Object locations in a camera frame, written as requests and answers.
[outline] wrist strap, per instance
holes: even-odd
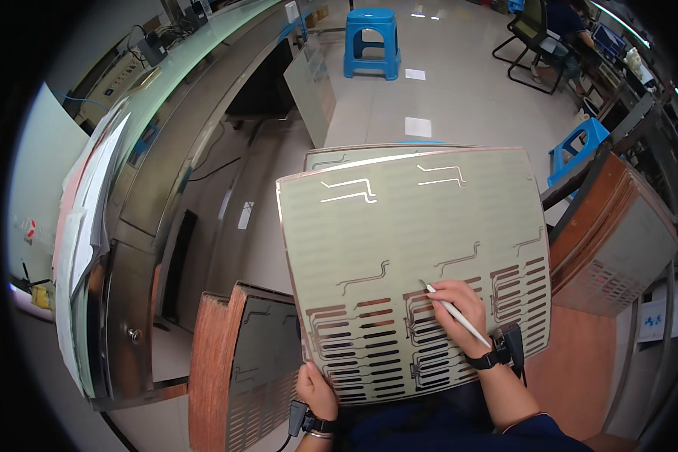
[[[311,410],[307,411],[307,416],[304,418],[304,431],[308,432],[314,430],[319,433],[331,433],[334,431],[334,424],[336,421],[327,421],[316,417]]]
[[[497,352],[492,350],[477,359],[465,355],[465,361],[477,370],[485,370],[494,367],[499,362],[499,358],[497,357]]]

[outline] stylus pen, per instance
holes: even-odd
[[[425,283],[423,280],[420,279],[419,282],[422,283],[423,286],[426,286],[428,291],[436,292],[434,287]],[[472,336],[475,336],[476,338],[478,338],[480,342],[482,342],[485,346],[487,346],[487,348],[492,350],[492,347],[482,337],[482,335],[479,333],[479,331],[475,327],[472,326],[470,321],[465,319],[465,316],[462,315],[462,312],[459,312],[457,310],[457,308],[455,307],[454,304],[452,304],[450,302],[445,302],[444,300],[440,300],[440,301],[441,301],[442,305],[444,306],[444,308],[447,309],[447,311],[450,312],[450,314],[452,314],[452,317],[457,319],[457,321],[460,322],[463,327],[467,328],[470,331],[470,333],[472,333]]]

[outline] person sitting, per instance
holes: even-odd
[[[590,32],[585,27],[585,23],[581,17],[583,11],[587,10],[587,5],[583,0],[549,0],[545,6],[547,11],[547,29],[558,34],[561,38],[577,37],[589,48],[595,47],[595,42],[590,35]],[[542,83],[541,77],[556,77],[555,71],[560,71],[562,65],[565,65],[565,70],[562,76],[568,79],[575,93],[583,97],[587,95],[586,91],[580,84],[580,65],[578,61],[569,56],[562,62],[562,58],[568,55],[569,50],[561,43],[557,43],[552,55],[557,57],[551,61],[551,67],[540,67],[535,64],[530,66],[532,71],[532,79],[535,83]]]

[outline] stack of blue stools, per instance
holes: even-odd
[[[583,146],[583,149],[578,152],[573,149],[570,143],[583,132],[586,133],[585,145]],[[590,118],[587,121],[580,123],[566,139],[562,140],[559,145],[548,152],[552,156],[552,174],[547,178],[547,185],[552,186],[554,183],[561,180],[561,178],[571,169],[575,168],[579,162],[583,161],[589,153],[593,152],[593,150],[597,148],[609,134],[607,129],[603,127],[603,124],[600,124],[595,118]],[[573,155],[567,163],[562,158],[563,150],[567,150]]]
[[[384,42],[362,41],[362,30],[365,28],[378,31]],[[363,59],[362,52],[367,47],[383,47],[384,59]],[[402,57],[397,46],[397,19],[394,11],[389,8],[361,8],[347,14],[344,77],[352,78],[354,69],[381,69],[387,80],[395,80],[399,76],[400,61]]]

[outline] right hand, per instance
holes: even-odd
[[[337,398],[313,362],[299,367],[296,392],[319,419],[325,421],[337,419],[339,411]]]
[[[487,348],[478,338],[472,336],[460,322],[456,321],[452,314],[448,312],[440,300],[452,303],[462,312],[462,315],[472,324],[473,327],[492,344],[492,340],[487,335],[487,321],[485,318],[485,304],[479,299],[472,288],[464,281],[440,281],[432,283],[437,291],[426,294],[432,299],[434,307],[434,317],[440,325],[447,331],[449,337],[457,344],[468,357],[478,359],[482,355],[492,351]]]

